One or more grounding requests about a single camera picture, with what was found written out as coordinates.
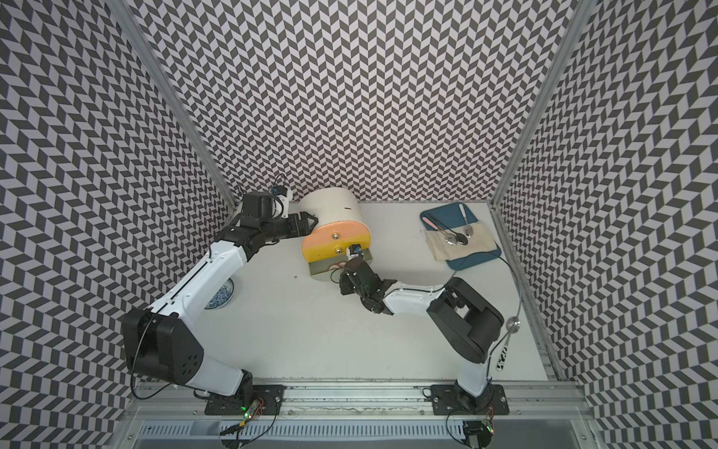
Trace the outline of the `orange top drawer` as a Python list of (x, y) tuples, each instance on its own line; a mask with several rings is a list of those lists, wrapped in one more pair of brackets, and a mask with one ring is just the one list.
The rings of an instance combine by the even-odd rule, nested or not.
[(363, 248), (370, 247), (371, 235), (369, 228), (358, 221), (336, 221), (316, 226), (302, 243), (303, 250), (336, 244), (360, 244)]

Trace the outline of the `red tape roll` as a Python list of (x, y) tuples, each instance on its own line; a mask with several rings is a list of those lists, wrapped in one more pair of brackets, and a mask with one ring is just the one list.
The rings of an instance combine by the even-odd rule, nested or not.
[(330, 266), (326, 269), (326, 271), (327, 271), (327, 272), (338, 271), (339, 269), (344, 269), (344, 266), (345, 266), (345, 265), (346, 265), (346, 262), (345, 262), (345, 261), (341, 261), (341, 262), (338, 262), (338, 263), (335, 263), (335, 264), (330, 265)]

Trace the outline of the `white round drawer cabinet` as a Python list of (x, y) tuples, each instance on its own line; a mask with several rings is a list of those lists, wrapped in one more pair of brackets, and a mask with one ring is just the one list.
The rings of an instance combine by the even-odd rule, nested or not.
[(316, 226), (336, 221), (358, 221), (366, 225), (355, 195), (345, 188), (330, 187), (312, 192), (302, 198), (299, 208), (318, 218)]

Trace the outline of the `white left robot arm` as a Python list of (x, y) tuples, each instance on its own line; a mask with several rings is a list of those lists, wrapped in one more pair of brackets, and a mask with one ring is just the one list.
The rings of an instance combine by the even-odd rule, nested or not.
[(291, 188), (284, 185), (243, 196), (239, 213), (215, 235), (197, 264), (155, 303), (122, 317), (131, 376), (220, 396), (237, 394), (248, 372), (207, 355), (196, 337), (196, 323), (225, 283), (263, 247), (312, 233), (317, 218), (290, 213), (292, 198)]

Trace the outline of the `yellow drawer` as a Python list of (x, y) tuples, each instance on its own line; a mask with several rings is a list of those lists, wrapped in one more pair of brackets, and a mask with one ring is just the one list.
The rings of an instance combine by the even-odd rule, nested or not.
[(363, 249), (370, 247), (369, 239), (344, 239), (344, 241), (312, 242), (305, 239), (301, 246), (302, 254), (308, 263), (318, 262), (345, 254), (347, 249), (358, 244)]

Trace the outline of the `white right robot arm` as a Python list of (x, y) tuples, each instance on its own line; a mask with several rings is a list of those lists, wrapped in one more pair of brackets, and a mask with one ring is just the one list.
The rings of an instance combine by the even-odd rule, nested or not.
[(361, 256), (340, 274), (340, 292), (355, 294), (374, 314), (415, 315), (431, 319), (448, 344), (464, 359), (456, 379), (458, 392), (478, 398), (488, 387), (487, 362), (505, 324), (501, 312), (458, 277), (443, 285), (416, 286), (382, 279)]

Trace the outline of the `grey bottom drawer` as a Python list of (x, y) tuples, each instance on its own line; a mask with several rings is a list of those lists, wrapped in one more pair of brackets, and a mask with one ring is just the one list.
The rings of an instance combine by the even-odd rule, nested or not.
[(351, 259), (346, 254), (331, 254), (328, 258), (309, 262), (310, 277), (314, 280), (329, 282), (336, 269), (342, 269)]

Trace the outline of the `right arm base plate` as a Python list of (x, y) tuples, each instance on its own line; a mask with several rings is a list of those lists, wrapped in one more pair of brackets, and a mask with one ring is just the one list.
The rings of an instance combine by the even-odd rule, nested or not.
[(508, 399), (502, 385), (489, 384), (478, 397), (454, 385), (430, 385), (428, 396), (434, 415), (488, 415), (510, 414)]

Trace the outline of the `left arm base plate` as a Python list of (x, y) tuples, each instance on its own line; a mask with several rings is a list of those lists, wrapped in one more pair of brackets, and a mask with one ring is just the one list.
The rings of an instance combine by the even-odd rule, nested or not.
[(284, 400), (285, 385), (256, 385), (251, 392), (239, 391), (227, 397), (211, 393), (206, 402), (205, 415), (276, 416)]

